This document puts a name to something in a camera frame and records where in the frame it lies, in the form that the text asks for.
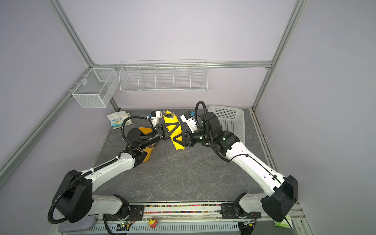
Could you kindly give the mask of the yellow paper napkin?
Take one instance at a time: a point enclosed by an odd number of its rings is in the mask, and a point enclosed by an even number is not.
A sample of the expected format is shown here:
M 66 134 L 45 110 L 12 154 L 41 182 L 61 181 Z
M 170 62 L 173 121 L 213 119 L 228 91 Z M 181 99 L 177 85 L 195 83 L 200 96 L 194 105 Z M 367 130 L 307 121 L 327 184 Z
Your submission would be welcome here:
M 178 117 L 172 111 L 165 110 L 164 123 L 166 124 L 170 134 L 170 139 L 172 140 L 175 149 L 184 150 L 185 146 L 183 143 L 182 128 Z

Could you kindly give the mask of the silver spoon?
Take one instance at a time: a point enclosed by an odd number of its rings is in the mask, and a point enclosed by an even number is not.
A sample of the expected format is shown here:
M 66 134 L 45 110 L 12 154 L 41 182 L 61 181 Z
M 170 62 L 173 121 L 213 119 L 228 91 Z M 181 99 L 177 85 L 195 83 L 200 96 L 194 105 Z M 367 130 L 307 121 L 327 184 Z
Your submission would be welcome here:
M 165 116 L 168 116 L 168 115 L 174 116 L 175 114 L 172 111 L 164 110 L 164 115 Z

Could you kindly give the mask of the white perforated plastic basket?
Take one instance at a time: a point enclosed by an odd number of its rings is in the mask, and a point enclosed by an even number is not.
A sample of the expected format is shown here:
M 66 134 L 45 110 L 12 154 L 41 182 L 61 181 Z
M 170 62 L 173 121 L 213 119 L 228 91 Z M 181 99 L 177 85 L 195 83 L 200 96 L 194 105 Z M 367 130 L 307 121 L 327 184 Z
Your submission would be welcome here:
M 208 108 L 219 120 L 224 131 L 235 134 L 245 144 L 245 117 L 244 111 L 234 107 L 212 105 Z

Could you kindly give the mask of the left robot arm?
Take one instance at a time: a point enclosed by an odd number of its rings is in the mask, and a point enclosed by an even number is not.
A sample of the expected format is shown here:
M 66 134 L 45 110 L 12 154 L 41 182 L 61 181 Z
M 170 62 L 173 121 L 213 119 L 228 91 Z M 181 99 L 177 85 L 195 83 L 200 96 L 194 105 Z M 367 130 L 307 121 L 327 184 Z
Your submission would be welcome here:
M 129 202 L 122 196 L 94 195 L 100 186 L 115 176 L 139 166 L 149 151 L 161 140 L 167 140 L 175 133 L 181 134 L 178 122 L 163 123 L 144 133 L 133 128 L 122 137 L 125 149 L 115 158 L 85 171 L 71 170 L 61 182 L 48 211 L 48 222 L 59 224 L 65 221 L 78 222 L 89 215 L 108 214 L 118 220 L 130 216 Z

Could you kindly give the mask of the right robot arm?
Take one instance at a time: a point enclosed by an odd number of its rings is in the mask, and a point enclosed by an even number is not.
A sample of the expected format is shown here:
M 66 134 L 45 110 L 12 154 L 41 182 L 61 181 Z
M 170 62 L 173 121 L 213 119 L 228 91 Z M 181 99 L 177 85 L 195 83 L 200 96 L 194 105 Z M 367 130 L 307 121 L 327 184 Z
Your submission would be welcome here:
M 252 198 L 250 194 L 243 193 L 234 201 L 241 217 L 261 206 L 273 220 L 285 220 L 298 200 L 298 181 L 293 176 L 283 176 L 260 160 L 239 137 L 223 130 L 218 117 L 212 112 L 201 117 L 194 112 L 186 112 L 177 120 L 183 125 L 178 134 L 172 134 L 177 149 L 195 144 L 207 146 L 223 161 L 237 164 L 262 188 L 263 198 Z

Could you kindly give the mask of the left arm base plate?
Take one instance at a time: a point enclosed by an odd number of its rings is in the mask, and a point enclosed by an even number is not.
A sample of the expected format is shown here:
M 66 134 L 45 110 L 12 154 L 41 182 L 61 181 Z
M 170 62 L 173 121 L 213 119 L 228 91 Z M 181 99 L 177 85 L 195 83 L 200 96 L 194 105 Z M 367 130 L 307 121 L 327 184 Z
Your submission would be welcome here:
M 141 221 L 143 219 L 145 206 L 139 205 L 129 205 L 126 209 L 125 207 L 120 209 L 120 212 L 116 214 L 104 214 L 106 221 Z

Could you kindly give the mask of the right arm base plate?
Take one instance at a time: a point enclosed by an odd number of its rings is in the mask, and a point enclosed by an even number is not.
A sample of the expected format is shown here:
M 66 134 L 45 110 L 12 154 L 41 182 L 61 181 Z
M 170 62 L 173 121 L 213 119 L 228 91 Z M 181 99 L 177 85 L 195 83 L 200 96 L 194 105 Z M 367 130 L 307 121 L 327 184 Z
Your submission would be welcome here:
M 223 219 L 260 219 L 260 212 L 245 212 L 234 203 L 222 203 L 220 213 Z

